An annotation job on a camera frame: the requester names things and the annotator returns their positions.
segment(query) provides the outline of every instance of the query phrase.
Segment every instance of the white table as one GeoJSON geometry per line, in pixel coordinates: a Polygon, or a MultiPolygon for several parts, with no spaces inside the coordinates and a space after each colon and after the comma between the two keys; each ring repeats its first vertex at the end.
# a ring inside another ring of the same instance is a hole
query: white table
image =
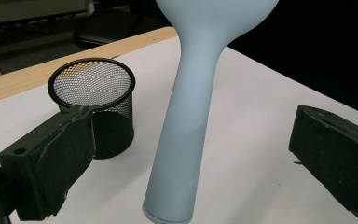
{"type": "MultiPolygon", "coordinates": [[[[115,158],[93,161],[60,213],[42,223],[149,223],[142,203],[179,56],[175,37],[116,58],[136,76],[133,142],[115,158]]],[[[358,125],[358,111],[225,49],[192,223],[358,224],[305,167],[294,164],[288,145],[298,105],[358,125]]],[[[0,100],[0,151],[56,112],[46,85],[0,100]]],[[[15,213],[10,218],[20,223],[15,213]]]]}

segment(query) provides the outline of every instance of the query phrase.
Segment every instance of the wooden table edge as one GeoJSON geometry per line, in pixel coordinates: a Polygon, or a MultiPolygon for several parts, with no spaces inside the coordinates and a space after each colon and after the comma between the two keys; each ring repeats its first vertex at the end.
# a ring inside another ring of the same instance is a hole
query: wooden table edge
{"type": "Polygon", "coordinates": [[[175,36],[177,33],[174,28],[164,27],[4,74],[0,76],[0,100],[48,83],[56,69],[74,60],[92,57],[113,58],[175,36]]]}

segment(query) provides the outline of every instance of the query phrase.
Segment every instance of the table surface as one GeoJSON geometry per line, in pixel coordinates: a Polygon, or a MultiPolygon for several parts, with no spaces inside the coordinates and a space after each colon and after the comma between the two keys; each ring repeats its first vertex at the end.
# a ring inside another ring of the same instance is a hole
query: table surface
{"type": "MultiPolygon", "coordinates": [[[[52,71],[78,58],[137,49],[116,58],[136,77],[131,146],[117,157],[93,161],[69,190],[60,213],[42,223],[150,223],[142,203],[180,58],[179,39],[172,36],[174,30],[165,28],[134,37],[143,44],[123,40],[123,49],[114,43],[0,77],[1,151],[59,111],[47,93],[52,71]]],[[[223,51],[192,223],[358,224],[305,167],[295,164],[288,144],[298,105],[358,125],[358,111],[233,49],[223,51]]],[[[20,223],[15,213],[10,218],[20,223]]]]}

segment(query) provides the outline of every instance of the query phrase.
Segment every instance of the black mesh pencil cup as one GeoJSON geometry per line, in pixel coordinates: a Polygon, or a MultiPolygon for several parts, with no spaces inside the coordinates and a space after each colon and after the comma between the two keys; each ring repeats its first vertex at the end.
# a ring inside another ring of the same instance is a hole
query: black mesh pencil cup
{"type": "Polygon", "coordinates": [[[48,94],[60,110],[74,105],[93,109],[94,158],[106,159],[120,154],[132,142],[134,87],[135,77],[123,63],[89,58],[55,71],[48,81],[48,94]]]}

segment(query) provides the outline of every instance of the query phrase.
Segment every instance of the mesh pencil cup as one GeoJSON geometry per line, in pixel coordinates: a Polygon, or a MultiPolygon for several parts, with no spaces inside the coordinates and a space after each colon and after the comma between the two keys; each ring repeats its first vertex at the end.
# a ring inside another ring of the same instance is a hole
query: mesh pencil cup
{"type": "Polygon", "coordinates": [[[135,77],[125,64],[88,58],[57,69],[48,81],[48,94],[60,110],[74,105],[93,109],[94,159],[107,159],[126,150],[132,142],[134,87],[135,77]]]}

